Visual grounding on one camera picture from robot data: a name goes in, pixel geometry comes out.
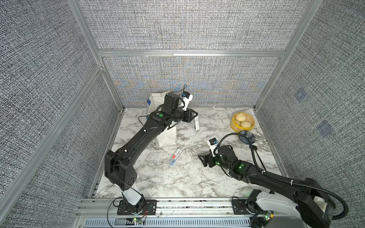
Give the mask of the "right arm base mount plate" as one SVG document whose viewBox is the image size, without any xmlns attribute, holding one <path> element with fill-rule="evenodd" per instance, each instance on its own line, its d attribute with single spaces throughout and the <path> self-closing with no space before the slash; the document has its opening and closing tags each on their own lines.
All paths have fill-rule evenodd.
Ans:
<svg viewBox="0 0 365 228">
<path fill-rule="evenodd" d="M 258 211 L 255 202 L 250 199 L 233 196 L 231 203 L 234 215 L 254 215 Z"/>
</svg>

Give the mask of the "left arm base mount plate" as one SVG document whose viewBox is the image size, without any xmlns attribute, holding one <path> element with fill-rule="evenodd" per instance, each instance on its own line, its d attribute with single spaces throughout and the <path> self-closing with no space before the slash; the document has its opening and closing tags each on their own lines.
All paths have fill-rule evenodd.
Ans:
<svg viewBox="0 0 365 228">
<path fill-rule="evenodd" d="M 132 205 L 124 200 L 119 202 L 117 209 L 117 215 L 120 216 L 143 216 L 143 215 L 155 215 L 157 209 L 157 200 L 154 199 L 141 199 L 137 205 Z"/>
</svg>

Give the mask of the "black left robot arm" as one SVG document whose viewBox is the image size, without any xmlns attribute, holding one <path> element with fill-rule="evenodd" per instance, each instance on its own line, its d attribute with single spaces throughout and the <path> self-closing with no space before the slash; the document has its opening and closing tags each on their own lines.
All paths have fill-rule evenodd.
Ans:
<svg viewBox="0 0 365 228">
<path fill-rule="evenodd" d="M 166 129 L 171 129 L 179 122 L 190 123 L 198 116 L 196 111 L 188 108 L 192 98 L 193 95 L 189 92 L 183 92 L 181 95 L 167 93 L 163 104 L 146 116 L 146 122 L 129 142 L 116 152 L 108 151 L 106 153 L 104 158 L 105 177 L 118 186 L 123 194 L 129 190 L 137 194 L 136 197 L 128 198 L 129 200 L 134 199 L 133 205 L 142 197 L 139 191 L 133 188 L 137 178 L 137 172 L 134 169 L 136 160 L 150 142 Z"/>
</svg>

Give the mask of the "compass case red label blue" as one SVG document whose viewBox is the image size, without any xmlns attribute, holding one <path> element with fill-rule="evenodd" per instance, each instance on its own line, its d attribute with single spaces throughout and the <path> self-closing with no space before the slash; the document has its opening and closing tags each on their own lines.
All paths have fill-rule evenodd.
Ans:
<svg viewBox="0 0 365 228">
<path fill-rule="evenodd" d="M 177 149 L 174 154 L 169 158 L 168 164 L 170 166 L 174 166 L 176 164 L 177 159 L 180 157 L 180 155 L 182 154 L 182 150 L 181 149 Z"/>
</svg>

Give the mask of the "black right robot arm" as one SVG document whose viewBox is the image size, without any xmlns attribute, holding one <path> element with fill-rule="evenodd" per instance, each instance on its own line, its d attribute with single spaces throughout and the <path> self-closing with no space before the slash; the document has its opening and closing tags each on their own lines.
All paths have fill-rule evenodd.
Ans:
<svg viewBox="0 0 365 228">
<path fill-rule="evenodd" d="M 312 228 L 328 228 L 338 218 L 330 193 L 313 179 L 296 180 L 267 172 L 255 164 L 239 160 L 230 145 L 218 148 L 217 154 L 210 152 L 198 158 L 205 167 L 219 166 L 231 178 L 271 191 L 254 190 L 249 195 L 246 207 L 251 213 L 277 211 L 298 217 Z"/>
</svg>

